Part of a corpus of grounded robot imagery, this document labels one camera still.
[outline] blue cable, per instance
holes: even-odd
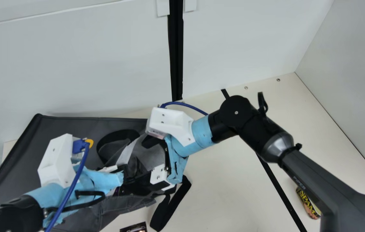
[[[198,109],[197,107],[195,106],[191,106],[190,104],[187,104],[187,103],[182,103],[182,102],[178,102],[178,101],[170,101],[170,102],[167,102],[167,103],[164,103],[160,106],[160,108],[165,108],[166,106],[169,106],[169,105],[180,105],[180,106],[185,106],[185,107],[188,107],[188,108],[191,108],[193,110],[196,110],[200,113],[202,113],[203,115],[208,115],[206,112]]]
[[[86,158],[88,157],[88,153],[89,153],[89,145],[90,144],[88,142],[85,142],[85,152],[83,154],[81,163],[79,164],[78,170],[76,171],[75,178],[73,179],[72,184],[71,184],[71,186],[68,189],[68,192],[66,193],[65,197],[63,198],[62,203],[59,205],[59,208],[56,211],[56,213],[54,214],[51,222],[46,227],[45,232],[50,232],[51,231],[51,229],[55,225],[56,221],[58,220],[59,216],[61,215],[62,210],[64,209],[66,203],[68,202],[69,197],[71,197],[71,194],[73,192],[73,189],[75,188],[76,183],[78,182],[79,176],[81,176],[83,167],[85,166],[85,161],[86,161]]]

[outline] black velcro strap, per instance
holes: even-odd
[[[77,205],[73,205],[73,206],[69,206],[69,207],[64,207],[64,209],[62,211],[63,213],[72,211],[72,210],[78,210],[78,209],[82,209],[82,208],[86,208],[86,207],[91,207],[93,205],[100,203],[101,201],[103,201],[105,199],[105,193],[102,191],[78,191],[78,190],[76,190],[75,195],[76,195],[76,198],[79,198],[79,196],[101,196],[101,197],[99,197],[93,201],[90,201],[90,202],[77,204]],[[57,211],[58,207],[49,207],[46,210],[48,212],[53,212],[53,211]]]
[[[262,92],[258,93],[258,105],[259,105],[258,111],[260,111],[261,114],[265,115],[265,113],[267,113],[268,111],[268,104],[265,101]]]
[[[126,140],[129,139],[130,143],[139,137],[139,133],[135,130],[118,130],[112,133],[105,135],[97,144],[97,152],[103,147],[105,144],[119,141],[119,140]]]
[[[171,219],[175,210],[177,209],[179,203],[185,197],[188,190],[191,188],[191,182],[186,176],[182,177],[182,185],[179,187],[178,191],[174,194],[171,201],[170,195],[166,194],[165,199],[158,205],[151,218],[149,226],[154,230],[160,232]]]

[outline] white plastic piece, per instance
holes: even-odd
[[[191,125],[194,119],[178,110],[154,107],[147,121],[147,134],[164,139],[167,134],[175,137],[184,147],[195,142]]]
[[[169,184],[169,186],[165,187],[161,190],[165,191],[165,190],[168,190],[170,188],[173,188],[175,185],[173,185],[173,184],[171,184],[167,181],[167,176],[168,176],[168,172],[165,170],[165,164],[161,164],[159,166],[156,166],[151,171],[150,183],[154,185],[154,184],[157,184],[159,182],[165,181]]]
[[[169,15],[169,0],[156,0],[158,17]]]
[[[118,166],[114,165],[114,166],[109,166],[109,167],[103,167],[101,170],[99,170],[98,172],[102,172],[102,173],[111,173],[115,170],[118,169]]]
[[[57,183],[63,188],[67,188],[72,184],[75,170],[72,167],[71,156],[75,140],[78,138],[65,134],[49,142],[38,167],[41,186]]]
[[[185,12],[197,10],[197,0],[185,0]]]

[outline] blue connector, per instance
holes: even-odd
[[[78,153],[82,152],[82,150],[85,148],[86,144],[87,144],[87,142],[85,142],[83,140],[74,141],[73,145],[72,145],[72,154],[78,154]]]

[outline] white mount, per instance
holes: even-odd
[[[76,140],[79,140],[79,138],[65,134],[49,142],[41,164],[38,167],[41,186],[50,183],[57,183],[63,188],[71,186],[75,178],[75,171],[71,161],[72,146]]]
[[[168,134],[175,137],[184,147],[195,142],[191,125],[194,119],[178,110],[154,107],[147,121],[147,134],[164,139]]]
[[[165,170],[165,164],[161,164],[159,166],[156,166],[154,169],[152,169],[151,171],[151,178],[150,178],[150,183],[151,184],[157,184],[159,182],[165,181],[166,183],[169,184],[168,187],[162,188],[162,191],[168,190],[173,188],[175,185],[169,183],[167,181],[167,176],[168,176],[168,172]]]

